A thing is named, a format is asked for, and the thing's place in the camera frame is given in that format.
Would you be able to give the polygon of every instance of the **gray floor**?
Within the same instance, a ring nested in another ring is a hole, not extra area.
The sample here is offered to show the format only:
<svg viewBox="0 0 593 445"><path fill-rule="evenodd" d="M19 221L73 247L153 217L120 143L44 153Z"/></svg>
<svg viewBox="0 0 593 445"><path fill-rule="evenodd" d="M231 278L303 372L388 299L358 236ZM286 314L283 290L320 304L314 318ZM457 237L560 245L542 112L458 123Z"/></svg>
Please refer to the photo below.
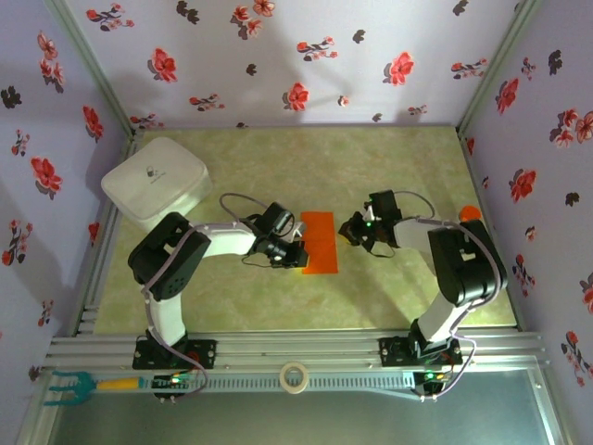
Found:
<svg viewBox="0 0 593 445"><path fill-rule="evenodd" d="M468 374L437 403L370 393L95 395L62 408L54 445L540 445L527 375Z"/></svg>

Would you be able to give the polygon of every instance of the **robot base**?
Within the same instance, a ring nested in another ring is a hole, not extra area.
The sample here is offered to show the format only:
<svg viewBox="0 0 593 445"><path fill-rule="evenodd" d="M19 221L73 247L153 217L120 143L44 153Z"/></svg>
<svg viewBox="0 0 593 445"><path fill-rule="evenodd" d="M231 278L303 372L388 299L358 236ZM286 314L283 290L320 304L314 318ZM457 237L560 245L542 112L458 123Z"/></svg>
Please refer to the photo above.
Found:
<svg viewBox="0 0 593 445"><path fill-rule="evenodd" d="M408 337L379 338L379 356L383 367L463 364L460 342L456 339L452 339L446 349L434 355L419 357L410 349Z"/></svg>
<svg viewBox="0 0 593 445"><path fill-rule="evenodd" d="M205 369L212 369L216 359L215 340L190 340L182 338L173 346L190 359L199 362ZM186 370L193 366L185 360L165 350L146 332L146 339L136 341L132 369L178 369Z"/></svg>

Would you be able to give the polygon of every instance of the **beige mat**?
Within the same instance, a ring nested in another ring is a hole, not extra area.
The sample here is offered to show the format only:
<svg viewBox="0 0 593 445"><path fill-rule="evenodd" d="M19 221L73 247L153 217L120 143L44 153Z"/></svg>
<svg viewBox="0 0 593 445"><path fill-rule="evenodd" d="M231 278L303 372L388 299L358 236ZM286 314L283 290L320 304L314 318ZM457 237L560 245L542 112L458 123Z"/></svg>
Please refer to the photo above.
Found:
<svg viewBox="0 0 593 445"><path fill-rule="evenodd" d="M295 215L332 211L336 230L369 193L388 188L425 195L445 219L455 219L467 204L477 206L452 127L167 131L147 133L143 143L158 136L174 139L208 166L214 192L188 215L193 222L230 221L218 204L228 191L277 200ZM415 197L397 202L404 216L428 211ZM240 199L229 204L245 216L259 210ZM145 329L142 298L127 265L144 235L122 220L97 334ZM303 275L248 267L236 256L205 259L183 292L183 318L190 332L407 328L438 290L415 251L399 249L385 260L338 242L338 262L338 274ZM506 293L466 324L515 325Z"/></svg>

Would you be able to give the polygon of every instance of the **masking tape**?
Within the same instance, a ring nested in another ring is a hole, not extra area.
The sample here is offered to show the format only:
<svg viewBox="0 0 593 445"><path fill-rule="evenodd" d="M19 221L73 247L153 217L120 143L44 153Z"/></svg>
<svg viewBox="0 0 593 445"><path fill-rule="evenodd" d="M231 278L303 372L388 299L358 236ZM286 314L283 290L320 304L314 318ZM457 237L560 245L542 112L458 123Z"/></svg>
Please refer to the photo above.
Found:
<svg viewBox="0 0 593 445"><path fill-rule="evenodd" d="M286 376L289 371L297 369L303 375L302 381L295 387L286 381ZM309 371L299 362L289 362L285 364L280 371L280 386L289 394L299 394L303 392L309 385Z"/></svg>

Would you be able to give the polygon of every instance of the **orange object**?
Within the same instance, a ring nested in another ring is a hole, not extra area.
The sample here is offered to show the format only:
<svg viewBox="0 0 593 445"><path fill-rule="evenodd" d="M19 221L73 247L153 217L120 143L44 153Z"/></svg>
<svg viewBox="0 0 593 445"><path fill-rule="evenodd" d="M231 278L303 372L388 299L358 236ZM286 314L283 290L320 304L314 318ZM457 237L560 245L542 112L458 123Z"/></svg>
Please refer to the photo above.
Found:
<svg viewBox="0 0 593 445"><path fill-rule="evenodd" d="M474 206L465 206L460 211L460 221L466 222L471 220L479 220L482 218L482 212Z"/></svg>
<svg viewBox="0 0 593 445"><path fill-rule="evenodd" d="M309 263L303 274L338 273L334 214L330 211L304 211L300 218L307 225L303 241L309 254Z"/></svg>

